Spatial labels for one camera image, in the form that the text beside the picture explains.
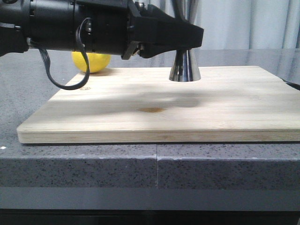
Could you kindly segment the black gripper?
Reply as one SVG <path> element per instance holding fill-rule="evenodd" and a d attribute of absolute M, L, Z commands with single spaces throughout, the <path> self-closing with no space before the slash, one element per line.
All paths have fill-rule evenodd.
<path fill-rule="evenodd" d="M 171 3 L 174 17 L 144 2 L 76 0 L 76 49 L 130 59 L 140 45 L 139 56 L 148 59 L 169 51 L 200 47 L 204 29 L 188 23 L 181 1 Z M 134 30 L 135 41 L 130 37 Z"/>

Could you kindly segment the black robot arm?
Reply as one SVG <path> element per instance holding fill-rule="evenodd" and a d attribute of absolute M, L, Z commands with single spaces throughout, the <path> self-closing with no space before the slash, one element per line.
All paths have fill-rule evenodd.
<path fill-rule="evenodd" d="M 154 5 L 131 0 L 3 0 L 0 3 L 0 53 L 23 53 L 31 46 L 78 51 L 75 33 L 87 20 L 81 39 L 89 53 L 127 60 L 202 45 L 204 30 L 171 17 Z"/>

